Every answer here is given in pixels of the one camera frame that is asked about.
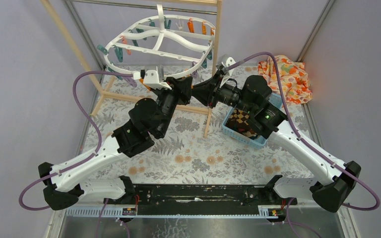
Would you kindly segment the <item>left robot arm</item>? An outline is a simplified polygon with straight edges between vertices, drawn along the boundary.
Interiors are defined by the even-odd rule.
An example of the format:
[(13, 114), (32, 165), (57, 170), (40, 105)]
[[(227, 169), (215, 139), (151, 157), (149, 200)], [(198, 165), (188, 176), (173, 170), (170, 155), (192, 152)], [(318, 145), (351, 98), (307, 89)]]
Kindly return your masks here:
[(144, 98), (136, 102), (128, 113), (129, 120), (115, 129), (97, 152), (90, 150), (58, 165), (44, 162), (38, 166), (40, 177), (48, 177), (43, 194), (51, 209), (62, 210), (79, 201), (135, 201), (136, 192), (129, 177), (92, 180), (89, 176), (146, 151), (155, 139), (164, 138), (177, 105), (190, 102), (192, 77), (169, 77), (167, 82), (172, 89), (156, 89), (156, 100)]

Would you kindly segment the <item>brown yellow argyle sock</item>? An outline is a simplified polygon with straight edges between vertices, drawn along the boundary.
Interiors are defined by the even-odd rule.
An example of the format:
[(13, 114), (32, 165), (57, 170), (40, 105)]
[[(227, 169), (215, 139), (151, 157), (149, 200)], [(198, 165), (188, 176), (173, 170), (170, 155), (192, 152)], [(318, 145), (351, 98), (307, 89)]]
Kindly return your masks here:
[(260, 135), (250, 128), (248, 119), (248, 113), (232, 109), (232, 113), (226, 121), (226, 127), (252, 140), (258, 139)]

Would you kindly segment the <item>floral orange cloth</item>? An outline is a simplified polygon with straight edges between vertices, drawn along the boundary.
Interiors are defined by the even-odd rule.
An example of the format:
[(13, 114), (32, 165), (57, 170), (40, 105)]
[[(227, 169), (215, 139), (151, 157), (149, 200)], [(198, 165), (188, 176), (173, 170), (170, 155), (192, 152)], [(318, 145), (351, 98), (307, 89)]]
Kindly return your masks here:
[[(305, 104), (313, 98), (308, 73), (303, 62), (295, 62), (284, 55), (275, 56), (282, 91), (287, 103)], [(268, 86), (280, 94), (275, 65), (272, 57), (260, 61), (257, 65), (259, 75), (263, 76)]]

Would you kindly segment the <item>floral patterned table mat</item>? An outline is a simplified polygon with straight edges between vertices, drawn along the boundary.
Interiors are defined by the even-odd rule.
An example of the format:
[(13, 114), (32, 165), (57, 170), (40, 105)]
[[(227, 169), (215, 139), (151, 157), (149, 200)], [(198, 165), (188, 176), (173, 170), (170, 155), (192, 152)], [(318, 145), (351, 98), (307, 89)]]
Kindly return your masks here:
[[(259, 74), (257, 66), (237, 67), (233, 77), (239, 88), (250, 75)], [(151, 97), (144, 86), (130, 87), (114, 76), (104, 76), (103, 87), (114, 79), (110, 92)], [(105, 99), (93, 117), (103, 139), (123, 125), (133, 103)], [(113, 179), (129, 176), (134, 183), (182, 184), (266, 184), (274, 175), (311, 178), (314, 175), (290, 153), (268, 141), (260, 149), (243, 144), (222, 132), (222, 122), (229, 107), (218, 103), (213, 109), (208, 135), (204, 138), (207, 115), (177, 110), (166, 136), (156, 140), (145, 152), (111, 164), (91, 175), (90, 179)]]

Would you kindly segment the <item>light blue plastic basket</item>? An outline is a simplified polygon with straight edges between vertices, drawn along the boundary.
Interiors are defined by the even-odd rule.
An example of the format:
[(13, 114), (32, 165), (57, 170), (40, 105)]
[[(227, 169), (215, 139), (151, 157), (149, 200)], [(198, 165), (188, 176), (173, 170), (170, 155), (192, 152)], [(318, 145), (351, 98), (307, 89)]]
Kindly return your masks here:
[[(271, 94), (269, 98), (269, 102), (275, 107), (277, 107), (278, 109), (281, 109), (283, 105), (281, 96), (275, 93)], [(256, 149), (262, 148), (267, 143), (268, 139), (262, 136), (247, 137), (226, 125), (233, 111), (234, 111), (234, 108), (230, 108), (228, 112), (226, 113), (226, 117), (223, 119), (223, 122), (221, 125), (223, 133), (253, 148), (256, 148)]]

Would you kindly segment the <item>white round clip hanger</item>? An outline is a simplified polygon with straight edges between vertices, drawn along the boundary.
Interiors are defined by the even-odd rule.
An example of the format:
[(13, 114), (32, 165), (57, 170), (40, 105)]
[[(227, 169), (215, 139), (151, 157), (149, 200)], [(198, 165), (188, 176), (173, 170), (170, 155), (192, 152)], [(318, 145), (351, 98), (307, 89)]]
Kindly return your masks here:
[(216, 26), (198, 17), (166, 14), (166, 8), (160, 3), (155, 8), (156, 15), (133, 23), (107, 45), (97, 46), (107, 67), (137, 79), (137, 73), (116, 66), (109, 54), (114, 53), (118, 62), (123, 62), (124, 55), (141, 53), (155, 56), (158, 60), (165, 58), (191, 64), (189, 69), (173, 74), (175, 78), (192, 74), (201, 67), (206, 68), (216, 51)]

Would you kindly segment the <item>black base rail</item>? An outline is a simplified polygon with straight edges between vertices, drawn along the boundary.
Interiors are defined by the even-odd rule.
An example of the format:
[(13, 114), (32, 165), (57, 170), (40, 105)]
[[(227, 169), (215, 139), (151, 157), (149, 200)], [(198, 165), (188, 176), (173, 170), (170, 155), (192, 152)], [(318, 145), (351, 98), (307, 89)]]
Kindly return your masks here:
[(130, 205), (138, 215), (258, 215), (271, 207), (280, 213), (296, 199), (280, 197), (270, 186), (212, 184), (136, 184), (134, 194), (110, 199), (110, 205)]

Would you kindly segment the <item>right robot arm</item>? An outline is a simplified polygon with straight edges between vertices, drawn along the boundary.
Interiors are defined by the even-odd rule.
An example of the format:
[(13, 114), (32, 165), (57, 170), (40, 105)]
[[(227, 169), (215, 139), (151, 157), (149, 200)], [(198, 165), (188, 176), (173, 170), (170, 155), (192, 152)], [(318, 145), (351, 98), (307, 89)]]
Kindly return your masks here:
[(283, 198), (313, 200), (328, 212), (337, 212), (354, 189), (361, 166), (344, 162), (323, 150), (290, 124), (289, 117), (269, 102), (272, 89), (260, 75), (249, 76), (242, 89), (222, 84), (221, 74), (192, 87), (191, 94), (203, 105), (213, 108), (223, 103), (248, 113), (251, 130), (281, 146), (314, 175), (311, 179), (275, 176), (265, 190), (266, 201)]

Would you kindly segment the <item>wooden drying rack frame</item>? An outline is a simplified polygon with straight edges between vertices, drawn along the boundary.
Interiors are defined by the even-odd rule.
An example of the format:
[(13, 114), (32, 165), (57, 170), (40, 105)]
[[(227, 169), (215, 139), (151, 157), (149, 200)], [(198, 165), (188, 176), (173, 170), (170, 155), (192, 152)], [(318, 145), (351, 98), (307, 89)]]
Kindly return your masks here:
[[(80, 33), (82, 33), (83, 37), (85, 33), (81, 30), (81, 26), (83, 27), (81, 20), (76, 20), (76, 17), (79, 18), (79, 16), (75, 15), (73, 12), (75, 12), (75, 8), (73, 4), (69, 5), (67, 2), (84, 2), (84, 3), (95, 3), (95, 4), (101, 4), (101, 5), (118, 5), (118, 6), (126, 6), (126, 7), (132, 7), (132, 8), (154, 8), (151, 6), (147, 5), (136, 5), (136, 4), (120, 4), (116, 2), (103, 2), (103, 1), (97, 1), (97, 0), (63, 0), (63, 2), (66, 3), (69, 13), (72, 15), (74, 18), (74, 22), (78, 25), (77, 27), (80, 28)], [(218, 44), (219, 44), (219, 36), (218, 33), (220, 31), (220, 21), (221, 21), (221, 13), (222, 13), (222, 0), (155, 0), (159, 2), (177, 2), (177, 3), (183, 3), (183, 4), (192, 4), (192, 5), (207, 5), (207, 6), (215, 6), (216, 7), (216, 12), (208, 12), (208, 11), (203, 11), (203, 12), (197, 12), (196, 10), (189, 10), (189, 9), (178, 9), (178, 8), (172, 8), (172, 9), (167, 9), (169, 11), (179, 11), (179, 12), (193, 12), (193, 13), (198, 13), (198, 14), (214, 14), (216, 15), (216, 24), (212, 24), (209, 21), (206, 21), (201, 18), (192, 18), (188, 16), (182, 16), (182, 15), (174, 15), (174, 14), (167, 14), (164, 15), (164, 8), (162, 4), (158, 3), (155, 7), (157, 9), (158, 15), (157, 16), (152, 16), (145, 18), (143, 20), (139, 20), (136, 23), (134, 23), (132, 26), (127, 28), (125, 32), (122, 32), (120, 35), (118, 35), (115, 39), (109, 42), (107, 47), (112, 48), (115, 47), (116, 49), (119, 48), (119, 50), (115, 50), (118, 57), (119, 62), (121, 62), (120, 57), (122, 49), (125, 49), (127, 51), (128, 55), (131, 55), (131, 51), (137, 51), (145, 54), (151, 54), (151, 55), (156, 55), (160, 57), (167, 57), (171, 59), (176, 59), (176, 60), (184, 60), (192, 63), (192, 66), (183, 71), (179, 72), (176, 74), (171, 74), (171, 75), (164, 75), (162, 73), (162, 65), (155, 65), (154, 69), (150, 69), (150, 72), (156, 72), (156, 76), (159, 77), (158, 81), (156, 81), (157, 77), (156, 76), (140, 76), (139, 71), (128, 71), (122, 68), (119, 68), (115, 66), (112, 62), (109, 61), (108, 58), (108, 48), (107, 47), (102, 47), (99, 45), (97, 47), (98, 50), (100, 50), (103, 55), (104, 55), (104, 60), (106, 62), (106, 69), (112, 69), (114, 70), (114, 76), (116, 77), (122, 77), (125, 79), (126, 77), (132, 78), (132, 81), (129, 81), (129, 84), (134, 85), (133, 83), (136, 83), (135, 81), (139, 80), (142, 85), (146, 86), (148, 89), (150, 88), (149, 86), (159, 86), (162, 87), (167, 87), (167, 83), (162, 83), (162, 79), (166, 79), (167, 77), (173, 77), (173, 78), (181, 78), (185, 76), (192, 76), (194, 72), (196, 72), (200, 67), (205, 67), (206, 68), (206, 60), (217, 60), (218, 57)], [(49, 0), (40, 0), (50, 17), (53, 19), (57, 27), (59, 28), (60, 32), (64, 36), (65, 40), (69, 44), (70, 48), (76, 55), (77, 59), (80, 61), (81, 65), (86, 71), (91, 71), (91, 68), (86, 61), (85, 57), (83, 56), (81, 50), (79, 49), (78, 45), (76, 44), (75, 40), (72, 38), (70, 32), (66, 28), (64, 22), (60, 19), (59, 15), (57, 14), (56, 10), (53, 8), (52, 4), (50, 3)], [(170, 28), (166, 28), (164, 25), (164, 22), (166, 20), (170, 19), (177, 19), (177, 20), (188, 20), (190, 22), (189, 24), (189, 32), (184, 32), (183, 30), (172, 30)], [(151, 25), (143, 25), (142, 23), (144, 22), (153, 22), (154, 20), (159, 21), (159, 27), (155, 27), (154, 24)], [(197, 34), (192, 30), (192, 24), (193, 22), (200, 22), (203, 27), (209, 26), (211, 28), (211, 33), (208, 35), (206, 30), (202, 30), (202, 34)], [(134, 33), (132, 30), (133, 29), (140, 29), (144, 30), (142, 31), (137, 31), (137, 33)], [(126, 40), (140, 40), (144, 39), (147, 37), (157, 37), (157, 41), (152, 49), (147, 49), (147, 48), (142, 48), (137, 45), (129, 45), (126, 44)], [(183, 38), (185, 37), (190, 37), (190, 38), (196, 38), (196, 39), (203, 39), (203, 40), (208, 40), (208, 45), (198, 45), (194, 44), (187, 39)], [(179, 43), (180, 45), (184, 46), (185, 48), (195, 51), (195, 52), (201, 52), (202, 55), (200, 59), (192, 58), (192, 57), (186, 57), (178, 54), (173, 54), (173, 53), (168, 53), (168, 52), (163, 52), (160, 51), (159, 48), (161, 47), (163, 40), (164, 39), (171, 39), (174, 40), (175, 42)], [(97, 73), (91, 73), (91, 74), (108, 74), (109, 72), (103, 71), (103, 72), (97, 72)], [(90, 79), (92, 83), (94, 84), (97, 92), (101, 95), (101, 98), (98, 100), (97, 104), (95, 105), (93, 111), (91, 114), (85, 113), (86, 117), (91, 118), (91, 116), (97, 115), (102, 103), (106, 98), (111, 98), (111, 99), (116, 99), (116, 100), (121, 100), (121, 101), (128, 101), (128, 102), (137, 102), (140, 97), (135, 97), (135, 96), (130, 96), (130, 95), (123, 95), (119, 93), (112, 93), (110, 92), (111, 86), (114, 83), (114, 79), (111, 79), (109, 81), (108, 86), (103, 89), (100, 82), (97, 80), (96, 76), (90, 76)], [(191, 112), (191, 113), (196, 113), (196, 114), (202, 114), (202, 115), (207, 115), (207, 123), (204, 131), (204, 138), (207, 137), (208, 135), (208, 130), (209, 130), (209, 125), (211, 121), (211, 115), (212, 115), (212, 109), (206, 108), (199, 108), (199, 107), (191, 107), (191, 106), (177, 106), (176, 107), (180, 111), (184, 112)]]

